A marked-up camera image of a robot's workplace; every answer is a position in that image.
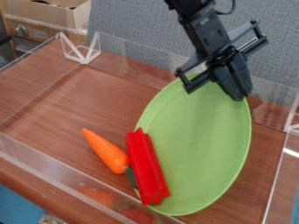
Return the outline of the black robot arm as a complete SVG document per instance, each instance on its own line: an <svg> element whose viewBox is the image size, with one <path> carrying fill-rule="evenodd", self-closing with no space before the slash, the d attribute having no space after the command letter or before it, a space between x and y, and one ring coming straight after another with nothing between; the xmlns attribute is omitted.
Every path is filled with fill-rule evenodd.
<svg viewBox="0 0 299 224"><path fill-rule="evenodd" d="M176 68L187 93L192 93L208 81L216 82L233 101L241 101L252 92L248 72L248 55L267 43L259 22L251 20L232 31L227 31L220 15L236 8L236 0L228 12L215 9L215 0L164 0L171 11L176 11L179 23L195 48L195 54Z"/></svg>

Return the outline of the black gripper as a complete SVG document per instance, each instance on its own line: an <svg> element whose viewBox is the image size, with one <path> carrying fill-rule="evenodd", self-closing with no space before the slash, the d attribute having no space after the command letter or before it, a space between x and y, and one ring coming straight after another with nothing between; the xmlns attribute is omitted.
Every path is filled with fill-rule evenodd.
<svg viewBox="0 0 299 224"><path fill-rule="evenodd" d="M175 70L185 92L211 81L233 101L241 101L252 92L248 55L267 44L259 22L251 20L232 31L225 31L219 20L181 24L195 46L195 54Z"/></svg>

